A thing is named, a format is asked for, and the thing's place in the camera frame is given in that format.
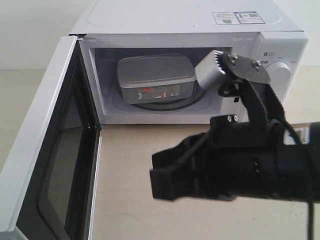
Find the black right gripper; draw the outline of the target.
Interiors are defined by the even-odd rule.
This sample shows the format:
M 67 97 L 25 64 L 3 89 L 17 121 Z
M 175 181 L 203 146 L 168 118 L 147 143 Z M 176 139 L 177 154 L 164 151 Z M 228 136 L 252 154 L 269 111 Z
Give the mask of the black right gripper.
M 206 134 L 184 138 L 151 156 L 149 171 L 156 200 L 179 198 L 276 198 L 278 122 L 237 122 L 234 115 L 212 117 L 200 160 L 177 163 Z

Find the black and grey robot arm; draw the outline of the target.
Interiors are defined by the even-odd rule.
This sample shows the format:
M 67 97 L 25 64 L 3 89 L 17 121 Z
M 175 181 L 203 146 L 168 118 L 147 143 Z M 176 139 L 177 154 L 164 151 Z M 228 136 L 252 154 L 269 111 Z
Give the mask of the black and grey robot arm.
M 277 120 L 262 126 L 237 122 L 234 115 L 212 117 L 209 131 L 190 135 L 151 160 L 154 199 L 307 199 L 306 155 Z

